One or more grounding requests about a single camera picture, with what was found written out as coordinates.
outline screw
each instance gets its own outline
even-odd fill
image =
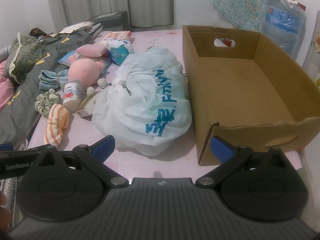
[[[208,185],[212,185],[214,183],[214,179],[210,178],[210,177],[202,177],[202,178],[198,179],[198,182],[201,185],[208,186]]]
[[[46,148],[47,149],[53,149],[53,148],[55,148],[55,146],[54,145],[48,145]]]
[[[124,177],[114,177],[110,180],[110,182],[113,185],[123,185],[124,183],[127,182],[127,180]]]

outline blue label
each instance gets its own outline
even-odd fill
[[[119,48],[111,48],[110,50],[111,60],[118,65],[121,65],[129,55],[129,51],[124,45],[121,45]]]
[[[69,62],[69,63],[71,64],[71,62],[68,61],[68,58],[69,58],[71,55],[73,55],[73,54],[76,54],[76,52],[75,52],[75,51],[72,51],[72,52],[67,53],[67,54],[64,55],[61,59],[59,59],[58,62],[59,62],[60,64],[63,64],[62,60],[64,60],[64,61],[67,61],[67,62]]]
[[[266,22],[288,33],[298,34],[301,21],[285,11],[270,6],[266,14]]]
[[[159,84],[157,84],[159,87],[161,87],[160,90],[162,90],[162,94],[164,95],[162,97],[162,102],[172,102],[176,103],[177,100],[172,99],[171,95],[171,79],[164,77],[164,70],[163,69],[158,69],[155,77],[158,78],[160,81]],[[174,113],[176,110],[170,110],[169,109],[163,109],[163,108],[158,108],[158,116],[157,119],[154,120],[154,123],[151,124],[146,124],[146,133],[158,133],[157,136],[162,136],[163,130],[165,126],[174,120]]]

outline green scrunchie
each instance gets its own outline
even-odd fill
[[[50,88],[49,91],[37,96],[35,109],[45,118],[48,118],[51,107],[58,104],[60,101],[60,94],[56,94],[54,89]]]

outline stuffed toy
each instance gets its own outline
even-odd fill
[[[75,57],[71,55],[68,60],[72,63],[68,72],[68,80],[79,79],[85,90],[97,83],[100,70],[104,69],[102,62],[93,61],[89,58],[75,60]]]

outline gray blanket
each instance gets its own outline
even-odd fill
[[[11,143],[16,148],[38,123],[40,114],[35,110],[36,97],[44,93],[39,89],[41,70],[50,70],[58,73],[68,67],[58,63],[65,54],[78,47],[92,42],[92,35],[84,28],[67,36],[58,34],[55,37],[46,37],[41,42],[46,57],[43,62],[35,65],[27,74],[25,80],[17,88],[15,95],[0,113],[0,144]]]

